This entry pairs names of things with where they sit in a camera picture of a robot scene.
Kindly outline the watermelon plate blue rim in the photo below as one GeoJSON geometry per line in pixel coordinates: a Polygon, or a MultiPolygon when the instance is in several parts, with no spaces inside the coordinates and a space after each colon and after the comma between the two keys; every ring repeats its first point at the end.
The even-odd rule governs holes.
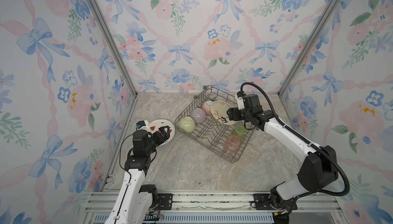
{"type": "Polygon", "coordinates": [[[151,132],[158,140],[159,147],[171,142],[176,135],[174,123],[167,119],[156,119],[148,122],[147,131],[151,132]]]}

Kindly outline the cream flamingo plate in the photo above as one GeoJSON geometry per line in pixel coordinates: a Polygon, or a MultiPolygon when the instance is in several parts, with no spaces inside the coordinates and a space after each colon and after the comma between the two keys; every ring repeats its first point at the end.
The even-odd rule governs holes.
{"type": "Polygon", "coordinates": [[[227,114],[229,108],[232,108],[230,104],[224,101],[214,101],[210,106],[210,111],[213,117],[223,125],[234,125],[236,121],[231,121],[227,114]]]}

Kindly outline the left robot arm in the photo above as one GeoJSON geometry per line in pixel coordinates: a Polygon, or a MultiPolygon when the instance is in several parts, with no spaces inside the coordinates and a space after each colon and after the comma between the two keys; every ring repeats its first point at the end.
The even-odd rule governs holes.
{"type": "Polygon", "coordinates": [[[118,197],[106,219],[107,224],[142,224],[146,213],[156,208],[158,192],[155,185],[144,185],[157,147],[170,139],[169,126],[156,132],[139,129],[132,134],[133,148],[123,167],[124,178],[118,197]]]}

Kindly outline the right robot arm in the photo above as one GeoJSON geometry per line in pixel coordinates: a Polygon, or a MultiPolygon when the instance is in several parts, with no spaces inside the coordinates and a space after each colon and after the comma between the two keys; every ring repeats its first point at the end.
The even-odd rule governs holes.
{"type": "Polygon", "coordinates": [[[264,110],[258,95],[236,94],[237,107],[229,108],[227,115],[231,121],[250,122],[255,127],[273,136],[284,144],[301,161],[298,174],[291,180],[270,190],[268,203],[274,209],[290,205],[296,198],[316,193],[338,179],[339,172],[331,160],[336,160],[333,148],[327,146],[317,151],[316,144],[302,139],[301,135],[283,122],[272,110],[264,110]]]}

